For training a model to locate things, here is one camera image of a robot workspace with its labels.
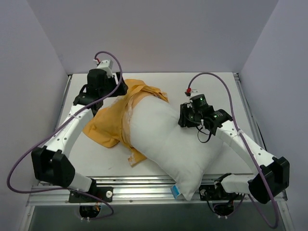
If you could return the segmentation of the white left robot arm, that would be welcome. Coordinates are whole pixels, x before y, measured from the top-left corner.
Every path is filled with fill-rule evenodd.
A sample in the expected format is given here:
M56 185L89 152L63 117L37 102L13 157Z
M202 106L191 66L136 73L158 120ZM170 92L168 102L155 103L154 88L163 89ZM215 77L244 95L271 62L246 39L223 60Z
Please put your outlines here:
M36 179L78 190L86 202L93 201L97 196L94 180L76 172L69 161L69 154L83 128L103 106L104 99L123 96L127 90L121 72L113 74L106 68L91 69L87 83L75 97L59 130L42 147L36 147L31 152Z

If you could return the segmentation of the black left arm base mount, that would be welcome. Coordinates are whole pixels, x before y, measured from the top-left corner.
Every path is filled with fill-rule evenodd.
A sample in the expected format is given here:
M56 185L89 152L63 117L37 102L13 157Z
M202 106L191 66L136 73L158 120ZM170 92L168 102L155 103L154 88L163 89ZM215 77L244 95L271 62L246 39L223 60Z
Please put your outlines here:
M113 187L98 187L94 192L87 192L87 194L90 194L92 196L95 196L105 202L112 202L113 200ZM71 191L69 195L68 201L70 203L95 203L98 202L99 200L87 196L85 194L81 194L80 192L76 191Z

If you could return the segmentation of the yellow Mickey Mouse pillowcase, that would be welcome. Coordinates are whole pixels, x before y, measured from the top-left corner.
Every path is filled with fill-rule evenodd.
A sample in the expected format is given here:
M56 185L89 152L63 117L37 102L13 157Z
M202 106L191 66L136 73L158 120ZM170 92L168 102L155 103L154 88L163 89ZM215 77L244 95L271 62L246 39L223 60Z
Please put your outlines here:
M138 79L126 79L128 91L118 96L108 107L98 111L94 118L83 128L83 133L96 143L112 148L121 143L131 151L128 162L131 167L147 159L130 142L130 121L135 106L146 96L154 96L168 102L167 93L159 88L146 85Z

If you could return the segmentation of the white pillow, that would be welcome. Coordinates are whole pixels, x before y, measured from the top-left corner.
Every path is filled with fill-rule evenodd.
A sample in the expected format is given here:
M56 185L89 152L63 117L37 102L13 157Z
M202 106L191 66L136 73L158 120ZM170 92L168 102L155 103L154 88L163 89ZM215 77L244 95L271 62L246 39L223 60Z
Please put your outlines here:
M219 156L223 142L212 137L201 143L197 131L181 128L179 114L169 103L146 96L132 110L130 144L154 161L189 201L201 185L206 169Z

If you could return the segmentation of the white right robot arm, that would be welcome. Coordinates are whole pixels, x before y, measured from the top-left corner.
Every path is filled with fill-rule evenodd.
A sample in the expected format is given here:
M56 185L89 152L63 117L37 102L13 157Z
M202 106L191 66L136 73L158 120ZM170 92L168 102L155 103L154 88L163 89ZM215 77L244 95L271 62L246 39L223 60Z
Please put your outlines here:
M253 176L226 173L214 186L218 198L226 198L230 193L245 193L258 202L266 204L289 186L290 163L277 158L261 148L240 128L225 110L214 110L203 94L190 98L180 105L178 124L182 128L201 126L226 143L249 166Z

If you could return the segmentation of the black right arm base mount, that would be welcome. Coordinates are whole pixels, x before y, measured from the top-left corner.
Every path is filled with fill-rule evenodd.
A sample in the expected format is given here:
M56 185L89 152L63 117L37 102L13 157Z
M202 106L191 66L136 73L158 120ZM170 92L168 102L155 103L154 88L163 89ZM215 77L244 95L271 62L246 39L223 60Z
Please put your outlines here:
M238 193L227 193L220 186L214 184L203 184L199 187L199 196L201 201L232 201L240 200Z

